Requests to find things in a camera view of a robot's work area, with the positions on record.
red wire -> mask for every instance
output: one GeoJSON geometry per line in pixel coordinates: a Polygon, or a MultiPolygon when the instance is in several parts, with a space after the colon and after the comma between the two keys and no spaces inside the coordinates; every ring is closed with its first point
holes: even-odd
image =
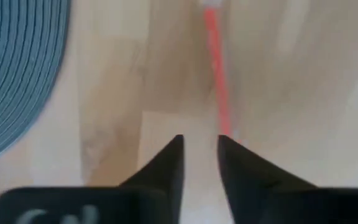
{"type": "Polygon", "coordinates": [[[217,19],[216,8],[207,7],[204,10],[204,20],[208,31],[208,45],[211,53],[212,68],[215,79],[216,98],[218,100],[218,115],[221,132],[232,137],[231,121],[228,107],[225,73],[221,46],[221,32],[217,19]]]}

wooden floor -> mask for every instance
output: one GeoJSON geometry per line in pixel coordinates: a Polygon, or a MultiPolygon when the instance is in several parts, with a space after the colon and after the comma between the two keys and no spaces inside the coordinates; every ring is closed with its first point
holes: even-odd
{"type": "MultiPolygon", "coordinates": [[[[201,15],[195,0],[73,1],[59,81],[0,156],[0,192],[116,185],[184,134],[182,222],[228,223],[201,15]]],[[[317,185],[358,186],[358,1],[231,0],[222,15],[239,140],[317,185]]]]}

blue ridged surface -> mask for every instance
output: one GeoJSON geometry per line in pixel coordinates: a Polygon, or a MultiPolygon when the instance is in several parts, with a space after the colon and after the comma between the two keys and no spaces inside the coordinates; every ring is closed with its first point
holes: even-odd
{"type": "Polygon", "coordinates": [[[62,61],[70,0],[0,0],[0,152],[48,99],[62,61]]]}

